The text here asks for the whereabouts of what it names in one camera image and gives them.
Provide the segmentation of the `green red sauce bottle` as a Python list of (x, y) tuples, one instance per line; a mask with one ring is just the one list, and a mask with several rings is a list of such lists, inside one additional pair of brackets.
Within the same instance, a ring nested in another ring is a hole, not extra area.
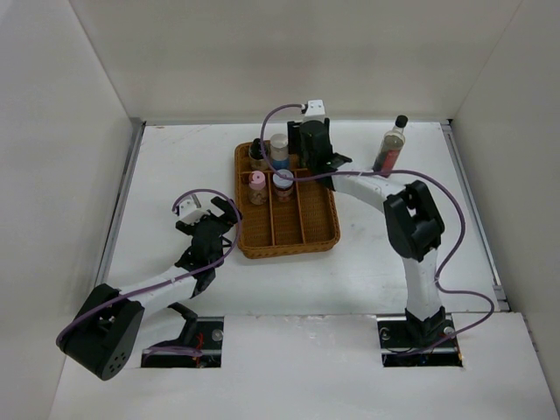
[(297, 163), (300, 169), (306, 168), (305, 158), (301, 154), (297, 155)]

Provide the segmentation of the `black cap spice bottle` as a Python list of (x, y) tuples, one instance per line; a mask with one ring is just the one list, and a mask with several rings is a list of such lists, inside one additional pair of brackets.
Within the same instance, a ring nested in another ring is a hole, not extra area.
[(270, 146), (264, 143), (264, 151), (262, 152), (261, 140), (255, 138), (248, 148), (249, 165), (252, 171), (266, 172), (270, 169), (266, 158), (270, 158)]

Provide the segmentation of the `grey lid blue label jar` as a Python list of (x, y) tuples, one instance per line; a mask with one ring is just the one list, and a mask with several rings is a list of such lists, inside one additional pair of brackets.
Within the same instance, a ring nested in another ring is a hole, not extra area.
[(289, 139), (285, 134), (275, 134), (269, 140), (270, 159), (274, 169), (290, 167)]

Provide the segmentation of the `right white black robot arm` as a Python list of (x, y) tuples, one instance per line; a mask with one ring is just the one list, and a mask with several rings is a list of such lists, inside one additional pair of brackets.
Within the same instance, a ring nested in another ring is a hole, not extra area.
[(406, 336), (413, 347), (437, 343), (446, 328), (435, 285), (445, 224), (428, 186), (418, 180), (402, 185), (360, 171), (351, 158), (333, 151), (327, 119), (289, 122), (288, 140), (290, 152), (297, 154), (312, 180), (382, 213), (388, 241), (404, 267)]

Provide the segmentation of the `pink cap spice jar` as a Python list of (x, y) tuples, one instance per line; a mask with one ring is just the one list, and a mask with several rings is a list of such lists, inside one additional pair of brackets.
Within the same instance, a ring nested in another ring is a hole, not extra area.
[(249, 201), (260, 206), (268, 200), (268, 187), (266, 184), (266, 175), (262, 171), (252, 171), (248, 176), (248, 199)]

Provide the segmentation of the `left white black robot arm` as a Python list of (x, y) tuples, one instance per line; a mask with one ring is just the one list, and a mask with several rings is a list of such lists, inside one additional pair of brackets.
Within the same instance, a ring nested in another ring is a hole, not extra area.
[(190, 237), (186, 251), (164, 273), (130, 288), (102, 283), (92, 289), (74, 320), (55, 340), (59, 350), (102, 381), (117, 375), (133, 352), (143, 319), (195, 298), (215, 279), (215, 271), (236, 241), (226, 235), (242, 221), (240, 210), (224, 194), (212, 191), (220, 214), (203, 210), (195, 191), (173, 204), (176, 228)]

